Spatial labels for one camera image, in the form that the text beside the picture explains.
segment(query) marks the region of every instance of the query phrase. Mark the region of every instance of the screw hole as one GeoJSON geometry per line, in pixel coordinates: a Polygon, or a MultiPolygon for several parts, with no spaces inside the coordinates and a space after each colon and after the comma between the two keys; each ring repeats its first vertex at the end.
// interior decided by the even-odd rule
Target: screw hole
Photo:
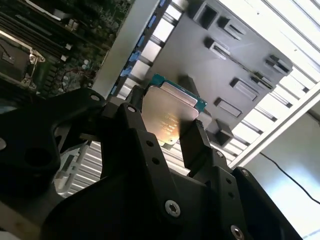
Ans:
{"type": "Polygon", "coordinates": [[[240,234],[240,232],[239,232],[238,229],[235,229],[234,232],[235,232],[235,235],[236,235],[237,237],[239,237],[239,238],[241,237],[241,234],[240,234]]]}
{"type": "Polygon", "coordinates": [[[147,144],[149,147],[153,147],[153,146],[154,146],[154,144],[153,144],[152,141],[146,141],[146,144],[147,144]]]}
{"type": "Polygon", "coordinates": [[[155,164],[155,165],[159,165],[160,164],[160,161],[159,161],[159,159],[157,159],[157,158],[152,158],[152,162],[155,164]]]}
{"type": "Polygon", "coordinates": [[[170,204],[170,205],[169,205],[169,208],[170,208],[170,210],[171,210],[173,213],[176,213],[176,212],[177,212],[177,208],[176,208],[175,205],[170,204]]]}
{"type": "Polygon", "coordinates": [[[32,167],[44,167],[48,165],[52,156],[43,148],[29,148],[25,151],[24,160],[32,167]]]}
{"type": "Polygon", "coordinates": [[[229,192],[228,195],[230,198],[235,199],[235,195],[232,192],[229,192]]]}

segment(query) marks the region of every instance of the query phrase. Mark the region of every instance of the black plastic slot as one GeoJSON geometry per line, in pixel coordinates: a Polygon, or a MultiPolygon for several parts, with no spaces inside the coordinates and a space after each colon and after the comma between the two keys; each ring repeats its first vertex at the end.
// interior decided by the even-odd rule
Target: black plastic slot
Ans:
{"type": "Polygon", "coordinates": [[[246,32],[242,30],[239,26],[233,25],[232,20],[226,17],[220,17],[218,20],[218,25],[220,28],[222,28],[227,34],[229,34],[234,39],[240,41],[241,37],[240,35],[245,35],[246,32]]]}
{"type": "Polygon", "coordinates": [[[197,22],[204,28],[208,29],[215,20],[218,12],[212,9],[210,6],[205,5],[200,13],[197,22]]]}
{"type": "Polygon", "coordinates": [[[292,71],[284,61],[274,55],[271,55],[269,59],[266,60],[266,64],[285,76],[288,76],[292,71]]]}

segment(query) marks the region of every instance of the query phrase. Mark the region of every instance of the gray metal panel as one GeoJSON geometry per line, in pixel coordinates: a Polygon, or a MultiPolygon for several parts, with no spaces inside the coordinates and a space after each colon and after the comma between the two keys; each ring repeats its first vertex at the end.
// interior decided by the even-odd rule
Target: gray metal panel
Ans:
{"type": "MultiPolygon", "coordinates": [[[[250,73],[239,65],[228,59],[223,60],[208,50],[204,45],[204,40],[209,35],[210,33],[206,29],[200,27],[184,14],[146,77],[150,79],[155,73],[158,73],[177,83],[179,76],[189,75],[194,79],[200,96],[208,102],[206,110],[210,112],[213,118],[221,119],[233,129],[268,91],[252,82],[250,73]],[[252,89],[260,92],[260,95],[254,101],[248,99],[247,96],[230,86],[234,78],[244,80],[252,89]],[[236,109],[241,110],[242,114],[237,118],[216,107],[214,102],[219,97],[236,109]]],[[[230,49],[231,54],[234,50],[237,50],[237,48],[230,49]]],[[[218,126],[212,124],[209,130],[216,132],[218,126]]]]}
{"type": "Polygon", "coordinates": [[[134,1],[93,85],[93,89],[102,96],[107,97],[111,92],[159,2],[160,0],[134,1]]]}

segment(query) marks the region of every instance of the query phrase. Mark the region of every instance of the black metal bracket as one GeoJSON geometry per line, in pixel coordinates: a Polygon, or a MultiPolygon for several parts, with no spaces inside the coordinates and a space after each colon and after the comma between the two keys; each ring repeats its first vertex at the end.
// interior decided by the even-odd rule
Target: black metal bracket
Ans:
{"type": "Polygon", "coordinates": [[[10,194],[40,194],[60,167],[60,150],[68,124],[105,105],[91,89],[79,89],[0,117],[0,190],[10,194]],[[58,130],[63,123],[63,131],[58,130]]]}

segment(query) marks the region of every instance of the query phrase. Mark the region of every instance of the green circuit board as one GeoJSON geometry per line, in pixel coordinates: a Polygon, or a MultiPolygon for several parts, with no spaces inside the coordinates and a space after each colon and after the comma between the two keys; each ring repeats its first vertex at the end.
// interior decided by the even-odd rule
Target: green circuit board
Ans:
{"type": "MultiPolygon", "coordinates": [[[[24,25],[25,33],[19,40],[45,58],[44,62],[36,62],[32,73],[26,72],[36,86],[36,94],[46,99],[92,87],[132,2],[0,0],[0,12],[13,19],[12,23],[3,25],[8,33],[19,35],[15,24],[24,25]],[[32,35],[30,30],[39,34],[41,39],[32,35]]],[[[0,38],[9,41],[3,35],[0,38]]],[[[29,63],[28,69],[33,68],[32,64],[29,63]]]]}
{"type": "Polygon", "coordinates": [[[51,59],[40,65],[40,69],[48,72],[49,81],[45,74],[38,81],[38,91],[45,98],[93,86],[96,73],[131,7],[128,0],[61,0],[59,4],[72,9],[81,25],[76,33],[88,41],[74,45],[65,62],[51,59]],[[51,68],[56,69],[54,77],[49,75],[51,68]]]}

